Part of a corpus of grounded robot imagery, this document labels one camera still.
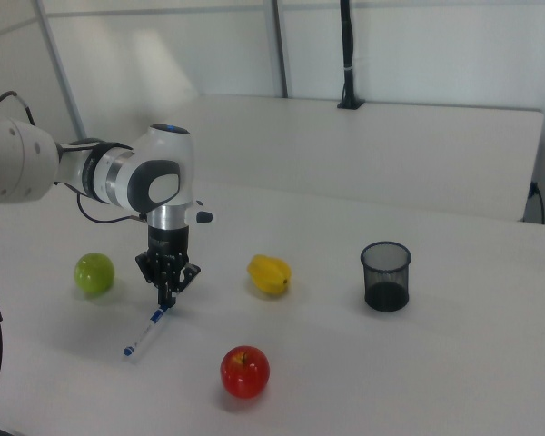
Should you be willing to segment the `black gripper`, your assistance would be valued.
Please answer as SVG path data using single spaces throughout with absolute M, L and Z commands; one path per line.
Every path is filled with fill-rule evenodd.
M 176 304 L 177 293 L 200 273 L 188 256 L 189 228 L 164 230 L 148 228 L 148 248 L 135 261 L 145 280 L 157 288 L 158 305 L 162 310 Z

